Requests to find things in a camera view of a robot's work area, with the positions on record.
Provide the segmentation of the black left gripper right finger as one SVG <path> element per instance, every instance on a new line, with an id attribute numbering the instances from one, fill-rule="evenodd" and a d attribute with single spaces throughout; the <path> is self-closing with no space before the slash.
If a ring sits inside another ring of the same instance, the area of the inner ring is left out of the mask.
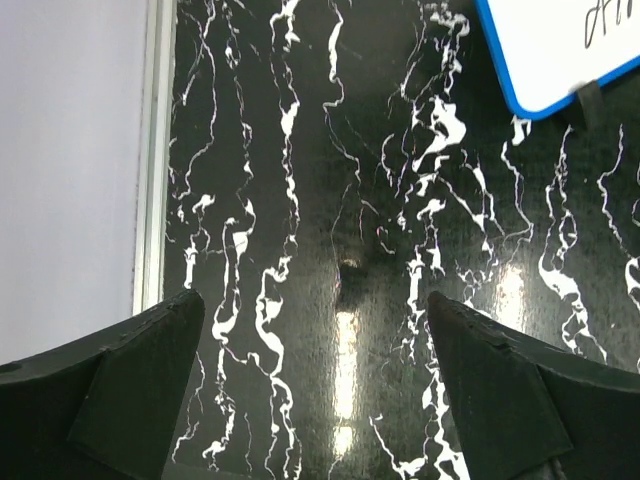
<path id="1" fill-rule="evenodd" d="M 473 479 L 636 479 L 639 377 L 439 292 L 428 325 Z"/>

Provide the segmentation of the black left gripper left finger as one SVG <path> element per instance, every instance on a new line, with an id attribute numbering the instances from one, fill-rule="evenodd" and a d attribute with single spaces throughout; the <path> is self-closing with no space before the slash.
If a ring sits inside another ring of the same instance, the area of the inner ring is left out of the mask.
<path id="1" fill-rule="evenodd" d="M 205 318 L 184 290 L 1 367 L 4 479 L 158 479 Z"/>

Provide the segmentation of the blue framed whiteboard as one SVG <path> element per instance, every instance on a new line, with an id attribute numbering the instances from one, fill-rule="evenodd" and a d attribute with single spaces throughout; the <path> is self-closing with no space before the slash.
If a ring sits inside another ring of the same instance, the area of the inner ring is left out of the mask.
<path id="1" fill-rule="evenodd" d="M 474 3 L 506 105 L 544 119 L 579 88 L 639 66 L 639 3 L 490 0 Z"/>

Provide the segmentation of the aluminium frame rail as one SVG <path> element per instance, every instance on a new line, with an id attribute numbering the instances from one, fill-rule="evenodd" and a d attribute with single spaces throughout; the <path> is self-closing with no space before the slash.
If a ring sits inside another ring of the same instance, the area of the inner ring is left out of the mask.
<path id="1" fill-rule="evenodd" d="M 177 3 L 147 3 L 132 313 L 163 298 Z"/>

